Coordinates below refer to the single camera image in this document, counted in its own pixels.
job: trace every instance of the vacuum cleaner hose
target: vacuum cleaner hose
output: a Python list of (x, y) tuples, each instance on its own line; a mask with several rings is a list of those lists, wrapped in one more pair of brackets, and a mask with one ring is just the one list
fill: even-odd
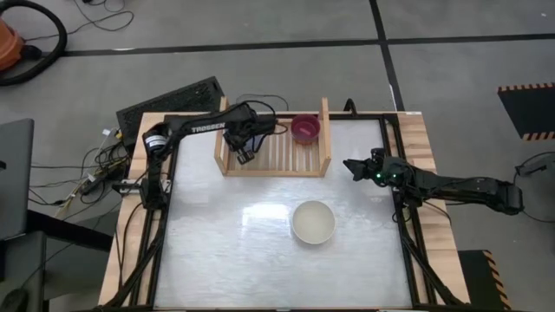
[(0, 2), (0, 15), (2, 15), (7, 9), (14, 7), (31, 8), (43, 13), (48, 19), (50, 19), (50, 21), (52, 21), (52, 23), (54, 23), (55, 27), (58, 29), (58, 44), (56, 44), (52, 52), (50, 52), (46, 57), (38, 62), (33, 68), (14, 77), (0, 79), (0, 86), (10, 86), (26, 82), (34, 78), (36, 75), (41, 74), (44, 69), (52, 65), (52, 63), (54, 63), (58, 59), (58, 57), (63, 54), (63, 51), (65, 51), (66, 45), (68, 44), (68, 31), (63, 26), (62, 21), (60, 21), (58, 16), (54, 15), (54, 13), (52, 13), (50, 10), (46, 9), (42, 5), (27, 0), (5, 0)]

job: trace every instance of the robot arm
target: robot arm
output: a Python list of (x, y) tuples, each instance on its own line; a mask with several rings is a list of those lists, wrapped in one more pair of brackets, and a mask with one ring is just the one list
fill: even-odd
[(147, 178), (140, 185), (144, 207), (148, 210), (167, 207), (167, 197), (160, 182), (162, 164), (187, 135), (225, 129), (225, 142), (238, 154), (238, 162), (243, 165), (253, 160), (256, 152), (246, 144), (256, 136), (273, 134), (277, 123), (275, 114), (259, 116), (242, 102), (223, 112), (198, 115), (185, 122), (179, 120), (155, 125), (142, 135), (147, 150)]
[(512, 183), (482, 177), (438, 176), (411, 166), (404, 159), (386, 157), (382, 148), (373, 149), (369, 159), (347, 159), (343, 163), (354, 174), (354, 181), (372, 179), (381, 187), (395, 187), (408, 205), (418, 207), (424, 200), (437, 198), (486, 205), (507, 215), (524, 210), (522, 191)]

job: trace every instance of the wooden dish rack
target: wooden dish rack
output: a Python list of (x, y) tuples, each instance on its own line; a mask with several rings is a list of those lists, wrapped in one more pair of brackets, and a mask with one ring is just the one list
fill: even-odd
[[(225, 110), (228, 106), (229, 102), (222, 97), (220, 110)], [(225, 143), (223, 130), (217, 131), (214, 158), (219, 170), (228, 177), (322, 178), (331, 161), (330, 112), (327, 98), (322, 98), (318, 120), (318, 141), (310, 145), (301, 145), (291, 136), (291, 119), (278, 119), (279, 124), (287, 126), (287, 132), (267, 136), (255, 154), (255, 159), (244, 165), (239, 164), (236, 153), (231, 152)]]

